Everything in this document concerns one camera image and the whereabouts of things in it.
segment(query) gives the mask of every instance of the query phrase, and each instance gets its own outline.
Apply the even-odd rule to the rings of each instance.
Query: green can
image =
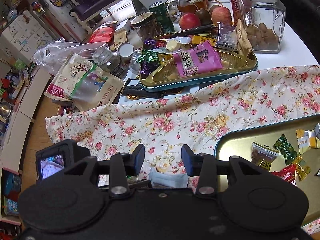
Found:
[[[155,15],[163,34],[174,32],[173,23],[163,2],[156,2],[149,9]]]

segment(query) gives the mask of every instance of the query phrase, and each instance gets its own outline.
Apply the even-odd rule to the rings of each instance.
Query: glass cookie jar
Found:
[[[278,53],[285,24],[280,0],[238,0],[240,19],[255,53]]]

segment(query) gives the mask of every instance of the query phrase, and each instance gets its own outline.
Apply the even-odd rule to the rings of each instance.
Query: white lid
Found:
[[[117,48],[117,53],[120,55],[120,57],[124,59],[131,58],[133,51],[134,51],[134,47],[129,42],[122,42]]]

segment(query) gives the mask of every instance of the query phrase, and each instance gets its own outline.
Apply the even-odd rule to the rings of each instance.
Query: screw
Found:
[[[115,195],[121,195],[127,192],[127,189],[122,186],[116,186],[111,189],[111,192]]]
[[[201,187],[199,189],[199,192],[203,195],[212,194],[214,192],[214,188],[213,187]]]

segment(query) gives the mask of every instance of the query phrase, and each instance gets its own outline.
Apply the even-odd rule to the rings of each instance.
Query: camera screen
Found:
[[[52,157],[40,160],[42,179],[57,173],[64,169],[64,161],[62,155],[55,155]]]

